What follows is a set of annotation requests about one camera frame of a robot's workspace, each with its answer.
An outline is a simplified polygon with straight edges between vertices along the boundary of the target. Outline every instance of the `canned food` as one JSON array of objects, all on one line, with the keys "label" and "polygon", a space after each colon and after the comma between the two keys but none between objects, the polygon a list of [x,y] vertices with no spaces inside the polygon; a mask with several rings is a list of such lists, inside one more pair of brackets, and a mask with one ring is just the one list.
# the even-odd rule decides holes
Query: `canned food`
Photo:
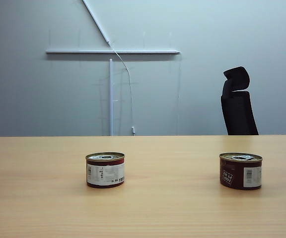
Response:
[{"label": "canned food", "polygon": [[246,153],[223,153],[220,157],[220,183],[227,187],[261,188],[262,157]]},{"label": "canned food", "polygon": [[108,188],[124,183],[124,154],[101,152],[87,155],[85,159],[88,186]]}]

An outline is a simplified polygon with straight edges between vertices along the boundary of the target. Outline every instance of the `office chair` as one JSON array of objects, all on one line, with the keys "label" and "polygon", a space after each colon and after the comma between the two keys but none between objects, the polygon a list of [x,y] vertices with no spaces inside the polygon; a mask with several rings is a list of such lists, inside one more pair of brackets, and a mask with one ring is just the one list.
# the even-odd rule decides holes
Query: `office chair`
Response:
[{"label": "office chair", "polygon": [[250,94],[247,91],[237,91],[249,86],[250,79],[246,69],[232,68],[223,74],[227,80],[223,85],[221,107],[228,135],[258,135]]}]

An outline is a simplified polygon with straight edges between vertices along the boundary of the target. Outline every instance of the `can lid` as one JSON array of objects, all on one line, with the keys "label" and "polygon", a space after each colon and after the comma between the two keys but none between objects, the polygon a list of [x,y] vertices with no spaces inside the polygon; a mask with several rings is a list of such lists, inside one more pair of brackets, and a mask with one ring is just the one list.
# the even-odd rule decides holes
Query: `can lid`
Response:
[{"label": "can lid", "polygon": [[248,153],[229,152],[220,154],[219,157],[223,160],[229,160],[234,162],[254,163],[262,161],[261,156]]},{"label": "can lid", "polygon": [[87,161],[96,161],[96,162],[108,162],[116,161],[124,158],[124,154],[119,152],[99,152],[87,155],[85,159]]}]

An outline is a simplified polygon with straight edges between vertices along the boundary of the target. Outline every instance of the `can label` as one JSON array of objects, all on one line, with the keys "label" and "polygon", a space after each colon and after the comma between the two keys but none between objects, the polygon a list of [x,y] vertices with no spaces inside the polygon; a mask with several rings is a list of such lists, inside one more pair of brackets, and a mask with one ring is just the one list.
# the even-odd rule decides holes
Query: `can label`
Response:
[{"label": "can label", "polygon": [[87,182],[106,186],[124,181],[124,163],[111,166],[96,166],[87,164]]},{"label": "can label", "polygon": [[261,186],[261,167],[243,168],[243,186]]}]

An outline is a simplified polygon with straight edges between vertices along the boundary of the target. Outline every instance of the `chair headrest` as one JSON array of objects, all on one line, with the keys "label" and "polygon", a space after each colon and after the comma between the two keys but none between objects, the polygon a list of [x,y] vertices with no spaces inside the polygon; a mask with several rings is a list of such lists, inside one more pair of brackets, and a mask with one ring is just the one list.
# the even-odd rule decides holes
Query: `chair headrest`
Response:
[{"label": "chair headrest", "polygon": [[231,81],[231,90],[237,91],[249,87],[250,78],[242,66],[225,71],[224,76]]}]

